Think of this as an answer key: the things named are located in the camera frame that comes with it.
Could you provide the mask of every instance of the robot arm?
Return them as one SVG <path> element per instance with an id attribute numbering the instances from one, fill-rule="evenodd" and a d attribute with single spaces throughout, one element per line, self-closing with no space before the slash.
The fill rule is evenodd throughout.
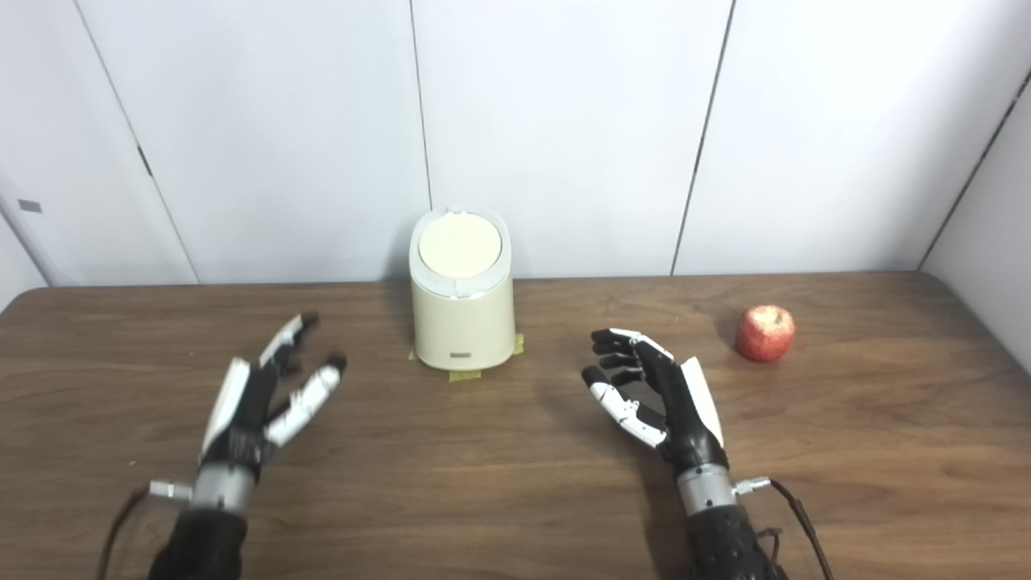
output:
<path id="1" fill-rule="evenodd" d="M 151 567 L 151 580 L 240 577 L 246 508 L 263 465 L 311 420 L 346 366 L 342 356 L 330 356 L 280 410 L 269 412 L 279 379 L 297 371 L 291 355 L 317 320 L 314 315 L 292 319 L 254 365 L 234 359 L 204 433 L 196 482 L 192 487 L 152 484 L 153 494 L 187 506 Z"/>
<path id="2" fill-rule="evenodd" d="M 701 366 L 695 359 L 677 366 L 673 356 L 647 337 L 609 329 L 591 335 L 593 350 L 604 355 L 603 369 L 623 369 L 606 379 L 597 367 L 584 370 L 592 395 L 621 428 L 657 448 L 673 467 L 688 516 L 693 578 L 698 580 L 774 580 L 777 570 L 759 546 L 737 496 L 761 485 L 735 486 L 723 447 L 723 430 Z M 643 381 L 662 398 L 665 416 L 627 401 L 618 387 Z"/>

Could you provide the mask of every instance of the cable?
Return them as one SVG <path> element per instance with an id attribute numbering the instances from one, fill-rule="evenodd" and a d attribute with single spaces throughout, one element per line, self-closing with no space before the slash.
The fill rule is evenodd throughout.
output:
<path id="1" fill-rule="evenodd" d="M 126 503 L 122 505 L 122 509 L 119 510 L 118 515 L 114 516 L 114 520 L 111 521 L 111 528 L 107 532 L 107 539 L 104 540 L 104 547 L 100 549 L 100 561 L 97 562 L 97 576 L 96 580 L 104 580 L 107 576 L 107 562 L 111 559 L 111 549 L 114 547 L 114 539 L 119 535 L 119 530 L 122 524 L 125 523 L 126 519 L 132 513 L 136 506 L 146 499 L 151 490 L 148 487 L 140 487 L 129 494 L 129 499 Z"/>
<path id="2" fill-rule="evenodd" d="M 788 501 L 788 505 L 791 506 L 791 511 L 795 512 L 795 517 L 798 518 L 798 523 L 801 524 L 802 530 L 805 531 L 805 535 L 809 538 L 809 542 L 812 544 L 812 551 L 817 553 L 817 559 L 820 560 L 820 568 L 824 571 L 824 578 L 826 580 L 834 580 L 834 573 L 831 572 L 831 565 L 827 562 L 827 556 L 824 555 L 824 549 L 820 546 L 820 540 L 817 539 L 817 530 L 812 527 L 812 522 L 809 521 L 808 514 L 805 513 L 805 508 L 802 507 L 801 500 L 798 500 L 788 491 L 788 488 L 780 485 L 775 479 L 770 479 L 770 485 L 773 489 L 780 492 L 785 500 Z"/>

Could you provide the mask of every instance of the wooden table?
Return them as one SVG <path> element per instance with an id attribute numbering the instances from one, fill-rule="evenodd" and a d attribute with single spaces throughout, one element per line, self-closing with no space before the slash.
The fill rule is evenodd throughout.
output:
<path id="1" fill-rule="evenodd" d="M 113 512 L 152 478 L 192 481 L 233 355 L 299 311 L 305 350 L 352 362 L 320 416 L 265 472 L 251 578 L 685 578 L 666 466 L 617 429 L 579 371 L 605 327 L 705 368 L 737 478 L 806 504 L 839 580 L 1026 578 L 1031 381 L 921 273 L 527 280 L 526 353 L 478 381 L 407 361 L 404 283 L 46 288 L 0 316 L 0 578 L 92 577 Z M 800 332 L 776 364 L 729 348 L 771 302 Z M 145 576 L 175 508 L 123 531 L 111 578 Z M 818 578 L 778 496 L 794 580 Z"/>

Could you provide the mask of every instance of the apple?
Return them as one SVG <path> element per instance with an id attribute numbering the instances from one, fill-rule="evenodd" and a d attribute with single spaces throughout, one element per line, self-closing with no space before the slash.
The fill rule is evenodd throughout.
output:
<path id="1" fill-rule="evenodd" d="M 737 352 L 759 363 L 780 359 L 795 339 L 795 319 L 773 305 L 756 305 L 737 322 Z"/>

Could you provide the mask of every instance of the cream-colored bin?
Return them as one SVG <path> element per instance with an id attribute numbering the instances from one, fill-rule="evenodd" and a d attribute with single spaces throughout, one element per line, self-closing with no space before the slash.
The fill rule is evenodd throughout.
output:
<path id="1" fill-rule="evenodd" d="M 508 361 L 516 344 L 511 247 L 497 213 L 452 205 L 423 215 L 408 265 L 423 363 L 475 371 Z"/>

